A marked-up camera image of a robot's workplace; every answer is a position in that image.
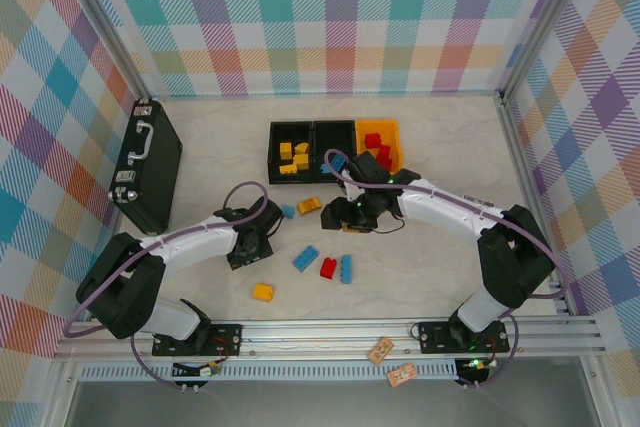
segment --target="black mounting plate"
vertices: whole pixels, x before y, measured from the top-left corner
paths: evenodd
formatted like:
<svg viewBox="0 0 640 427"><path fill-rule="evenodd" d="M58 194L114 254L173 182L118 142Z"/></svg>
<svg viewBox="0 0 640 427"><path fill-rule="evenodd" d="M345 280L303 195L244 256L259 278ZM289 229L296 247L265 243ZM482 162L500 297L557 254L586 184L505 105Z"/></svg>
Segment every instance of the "black mounting plate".
<svg viewBox="0 0 640 427"><path fill-rule="evenodd" d="M151 349L154 357L225 357L227 349L222 342L215 342L214 338L223 339L229 347L229 357L240 355L242 344L242 325L240 324L211 324L209 339L211 342L204 344L200 352L194 354L191 347L184 342L164 335L156 335Z"/></svg>
<svg viewBox="0 0 640 427"><path fill-rule="evenodd" d="M506 337L504 323L496 320L483 332L482 337L472 349L461 349L449 333L449 322L418 322L418 335L420 339L420 352L423 354L491 354L493 344L488 340L492 337L496 342L496 352L509 352L509 339Z"/></svg>

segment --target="yellow block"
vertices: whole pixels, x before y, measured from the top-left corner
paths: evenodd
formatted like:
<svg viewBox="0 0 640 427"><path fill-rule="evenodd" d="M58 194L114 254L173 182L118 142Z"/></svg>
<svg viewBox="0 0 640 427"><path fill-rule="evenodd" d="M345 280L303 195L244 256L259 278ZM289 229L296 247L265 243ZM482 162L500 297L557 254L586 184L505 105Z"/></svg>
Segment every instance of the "yellow block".
<svg viewBox="0 0 640 427"><path fill-rule="evenodd" d="M296 164L281 165L280 173L281 174L297 174L298 166Z"/></svg>
<svg viewBox="0 0 640 427"><path fill-rule="evenodd" d="M291 142L280 142L280 158L282 160L291 160Z"/></svg>
<svg viewBox="0 0 640 427"><path fill-rule="evenodd" d="M311 197L310 199L303 200L298 204L298 212L300 212L300 215L308 214L309 212L313 212L314 210L321 208L322 203L317 197Z"/></svg>
<svg viewBox="0 0 640 427"><path fill-rule="evenodd" d="M293 163L298 166L298 170L309 170L309 154L294 155Z"/></svg>
<svg viewBox="0 0 640 427"><path fill-rule="evenodd" d="M296 145L296 154L308 154L309 153L309 142L302 142L301 144Z"/></svg>
<svg viewBox="0 0 640 427"><path fill-rule="evenodd" d="M270 285L256 284L253 289L253 298L263 302L271 302L273 300L274 293L275 289Z"/></svg>

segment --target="white floor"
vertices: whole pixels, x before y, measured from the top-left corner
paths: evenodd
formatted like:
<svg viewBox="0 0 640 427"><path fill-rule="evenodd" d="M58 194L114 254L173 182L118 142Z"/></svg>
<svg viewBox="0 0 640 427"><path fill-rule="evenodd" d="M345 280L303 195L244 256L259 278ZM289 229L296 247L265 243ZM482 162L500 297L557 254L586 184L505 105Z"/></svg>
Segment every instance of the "white floor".
<svg viewBox="0 0 640 427"><path fill-rule="evenodd" d="M164 102L184 152L170 230L200 222L244 180L267 185L269 123L274 120L395 118L405 167L438 187L496 203L522 203L490 97L253 98ZM318 196L328 203L336 185L268 186L278 204ZM248 207L257 189L234 196ZM388 216L380 230L396 226ZM124 219L121 230L140 236ZM271 238L274 255L231 271L224 257L166 279L162 294L186 298L212 319L391 318L449 316L481 285L477 247L417 222L394 234L347 234L320 228L320 211L285 220ZM320 251L304 273L291 261L309 244ZM319 276L324 257L352 254L354 279L343 285ZM271 303L254 300L257 282L272 285ZM548 291L546 286L541 291ZM530 300L518 315L551 315L552 301Z"/></svg>

